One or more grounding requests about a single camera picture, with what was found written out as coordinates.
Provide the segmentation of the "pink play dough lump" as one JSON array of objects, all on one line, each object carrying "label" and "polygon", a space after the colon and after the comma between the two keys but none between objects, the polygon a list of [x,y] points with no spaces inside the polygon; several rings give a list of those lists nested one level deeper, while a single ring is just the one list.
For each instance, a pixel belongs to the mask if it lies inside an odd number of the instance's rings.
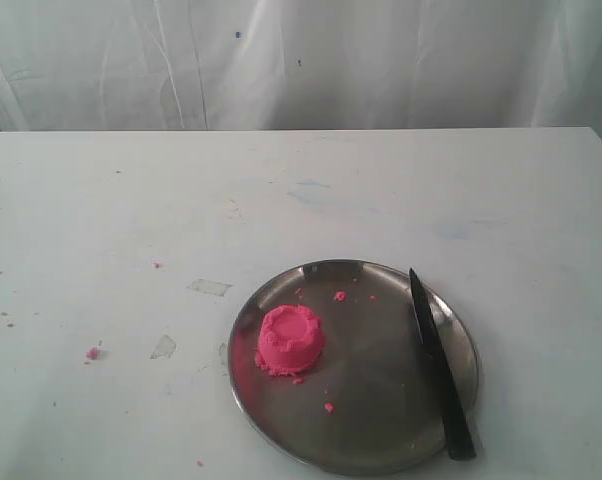
[{"label": "pink play dough lump", "polygon": [[325,346],[321,318],[304,305],[280,305],[263,318],[254,361],[270,376],[298,377],[314,367]]}]

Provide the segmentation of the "black knife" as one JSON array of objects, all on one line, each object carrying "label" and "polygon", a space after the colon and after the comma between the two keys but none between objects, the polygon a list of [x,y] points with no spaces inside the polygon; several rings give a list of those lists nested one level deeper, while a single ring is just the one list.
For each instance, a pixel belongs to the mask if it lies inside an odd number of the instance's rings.
[{"label": "black knife", "polygon": [[408,274],[413,310],[421,343],[429,358],[429,376],[441,415],[448,456],[454,461],[473,460],[477,457],[476,448],[427,292],[412,268]]}]

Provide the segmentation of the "round steel plate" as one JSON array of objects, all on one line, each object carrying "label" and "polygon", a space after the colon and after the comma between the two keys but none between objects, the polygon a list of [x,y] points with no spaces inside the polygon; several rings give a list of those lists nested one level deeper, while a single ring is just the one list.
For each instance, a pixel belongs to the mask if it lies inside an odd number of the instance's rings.
[{"label": "round steel plate", "polygon": [[[418,277],[469,424],[479,384],[475,347]],[[304,305],[321,318],[324,349],[298,377],[270,376],[254,361],[262,320],[280,305]],[[428,361],[408,272],[362,260],[278,274],[249,297],[228,341],[232,392],[252,426],[296,460],[341,475],[395,473],[447,453]]]}]

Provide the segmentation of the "pink crumb on table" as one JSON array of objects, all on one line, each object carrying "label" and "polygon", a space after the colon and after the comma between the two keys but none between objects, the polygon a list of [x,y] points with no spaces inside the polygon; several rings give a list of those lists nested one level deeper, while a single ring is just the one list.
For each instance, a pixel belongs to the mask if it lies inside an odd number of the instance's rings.
[{"label": "pink crumb on table", "polygon": [[89,361],[97,360],[99,358],[99,355],[100,349],[97,347],[92,347],[85,353],[85,357]]}]

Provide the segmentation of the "white backdrop sheet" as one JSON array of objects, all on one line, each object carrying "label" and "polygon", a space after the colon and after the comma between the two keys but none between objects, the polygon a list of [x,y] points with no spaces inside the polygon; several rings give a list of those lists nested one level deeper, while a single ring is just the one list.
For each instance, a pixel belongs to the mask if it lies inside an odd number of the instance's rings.
[{"label": "white backdrop sheet", "polygon": [[602,1],[0,1],[0,128],[602,129]]}]

